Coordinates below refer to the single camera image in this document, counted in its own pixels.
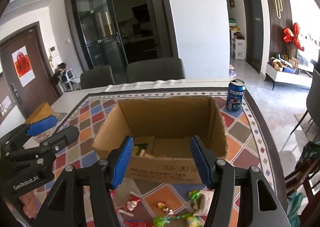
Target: table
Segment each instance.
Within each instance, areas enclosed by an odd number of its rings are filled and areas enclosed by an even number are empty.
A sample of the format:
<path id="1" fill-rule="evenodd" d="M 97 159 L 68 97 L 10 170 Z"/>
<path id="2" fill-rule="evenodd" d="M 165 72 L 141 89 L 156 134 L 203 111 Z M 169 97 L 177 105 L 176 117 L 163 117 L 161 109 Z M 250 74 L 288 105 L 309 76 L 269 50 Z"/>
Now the table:
<path id="1" fill-rule="evenodd" d="M 243 168 L 248 168 L 251 165 L 259 166 L 280 201 L 285 204 L 284 177 L 280 160 L 262 115 L 248 92 L 244 97 L 242 110 L 236 113 L 228 111 L 225 107 L 227 85 L 228 82 L 222 81 L 158 81 L 110 86 L 105 89 L 83 90 L 64 94 L 52 105 L 55 112 L 68 113 L 68 116 L 57 130 L 74 125 L 79 128 L 80 136 L 75 143 L 57 154 L 57 159 L 54 163 L 55 179 L 68 164 L 79 168 L 90 166 L 97 161 L 98 157 L 95 151 L 92 150 L 91 145 L 94 136 L 117 100 L 126 98 L 212 96 L 215 98 L 225 122 L 229 147 L 227 161 L 234 166 Z M 40 202 L 44 201 L 53 183 L 54 180 L 36 190 L 35 194 Z M 179 214 L 191 212 L 192 202 L 188 199 L 188 192 L 194 189 L 205 189 L 205 186 L 163 184 L 126 178 L 116 190 L 114 202 L 117 207 L 123 206 L 130 196 L 130 191 L 134 191 L 142 197 L 142 203 L 135 209 L 135 216 L 127 218 L 126 215 L 119 215 L 119 218 L 120 220 L 140 219 L 149 223 L 159 214 L 159 210 L 156 208 L 156 201 L 167 201 L 168 206 Z M 94 226 L 88 187 L 85 187 L 84 202 L 88 226 Z M 230 224 L 232 227 L 236 226 L 237 223 L 239 203 L 240 188 L 236 187 Z M 184 220 L 181 220 L 181 224 L 186 226 Z"/>
<path id="2" fill-rule="evenodd" d="M 273 88 L 275 88 L 275 84 L 289 84 L 294 86 L 299 86 L 303 88 L 310 88 L 312 83 L 312 77 L 309 77 L 307 73 L 304 71 L 301 72 L 300 75 L 291 74 L 287 72 L 280 72 L 275 70 L 271 65 L 267 64 L 266 68 L 266 78 L 265 81 L 272 80 Z"/>

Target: doorway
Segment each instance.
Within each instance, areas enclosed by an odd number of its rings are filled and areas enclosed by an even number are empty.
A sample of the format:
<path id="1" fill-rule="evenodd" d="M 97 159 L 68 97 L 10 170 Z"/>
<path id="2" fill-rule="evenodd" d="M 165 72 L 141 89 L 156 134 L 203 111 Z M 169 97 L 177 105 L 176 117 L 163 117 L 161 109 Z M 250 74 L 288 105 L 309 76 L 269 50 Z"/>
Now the doorway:
<path id="1" fill-rule="evenodd" d="M 172 56 L 163 0 L 71 0 L 71 4 L 87 67 L 110 65 L 116 84 L 126 82 L 128 64 Z"/>
<path id="2" fill-rule="evenodd" d="M 41 103 L 58 98 L 50 83 L 37 25 L 24 29 L 0 45 L 1 65 L 7 85 L 21 113 L 28 117 Z"/>
<path id="3" fill-rule="evenodd" d="M 246 62 L 258 73 L 263 52 L 263 14 L 261 0 L 244 0 L 247 27 Z"/>

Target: blue gripper pad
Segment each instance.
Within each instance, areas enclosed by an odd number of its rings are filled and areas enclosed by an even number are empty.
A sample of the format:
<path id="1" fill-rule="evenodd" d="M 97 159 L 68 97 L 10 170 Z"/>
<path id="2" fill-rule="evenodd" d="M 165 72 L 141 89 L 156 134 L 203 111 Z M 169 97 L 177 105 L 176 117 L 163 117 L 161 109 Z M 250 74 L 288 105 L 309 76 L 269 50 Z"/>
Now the blue gripper pad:
<path id="1" fill-rule="evenodd" d="M 129 137 L 127 139 L 127 142 L 124 144 L 124 146 L 122 143 L 119 148 L 121 151 L 121 154 L 114 167 L 114 177 L 111 183 L 114 189 L 116 189 L 118 185 L 122 183 L 124 174 L 127 170 L 128 164 L 130 162 L 130 159 L 133 153 L 133 146 L 134 146 L 133 138 Z"/>
<path id="2" fill-rule="evenodd" d="M 27 130 L 27 134 L 29 136 L 37 136 L 43 132 L 45 132 L 46 130 L 51 129 L 52 127 L 57 125 L 57 118 L 54 117 L 53 115 L 44 118 L 38 122 L 32 123 L 29 127 L 29 129 Z"/>
<path id="3" fill-rule="evenodd" d="M 209 188 L 209 186 L 211 185 L 211 170 L 194 137 L 191 139 L 190 142 L 190 150 L 193 156 L 193 160 L 195 161 L 197 170 L 199 172 L 201 181 L 204 185 L 206 185 Z"/>

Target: blue soda can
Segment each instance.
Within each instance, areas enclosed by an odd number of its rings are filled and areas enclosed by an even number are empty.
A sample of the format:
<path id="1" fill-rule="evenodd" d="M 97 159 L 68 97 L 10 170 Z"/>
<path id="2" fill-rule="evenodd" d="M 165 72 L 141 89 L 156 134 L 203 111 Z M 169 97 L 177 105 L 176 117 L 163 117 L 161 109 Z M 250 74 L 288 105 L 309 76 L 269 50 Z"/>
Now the blue soda can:
<path id="1" fill-rule="evenodd" d="M 233 79 L 229 84 L 227 104 L 226 107 L 232 111 L 237 112 L 241 109 L 242 98 L 244 96 L 245 86 L 240 79 Z"/>

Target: red bow decoration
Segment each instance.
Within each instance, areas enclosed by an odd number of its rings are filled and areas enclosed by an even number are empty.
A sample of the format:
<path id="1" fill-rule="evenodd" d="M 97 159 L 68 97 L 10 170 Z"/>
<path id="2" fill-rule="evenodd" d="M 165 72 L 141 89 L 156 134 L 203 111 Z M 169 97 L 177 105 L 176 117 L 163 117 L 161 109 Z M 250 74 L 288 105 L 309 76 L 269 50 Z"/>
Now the red bow decoration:
<path id="1" fill-rule="evenodd" d="M 304 45 L 301 43 L 300 39 L 298 39 L 299 32 L 300 32 L 300 27 L 298 23 L 295 23 L 293 25 L 293 33 L 291 29 L 285 28 L 283 31 L 284 33 L 283 41 L 285 43 L 290 43 L 291 41 L 293 41 L 298 49 L 300 49 L 301 51 L 304 51 Z"/>

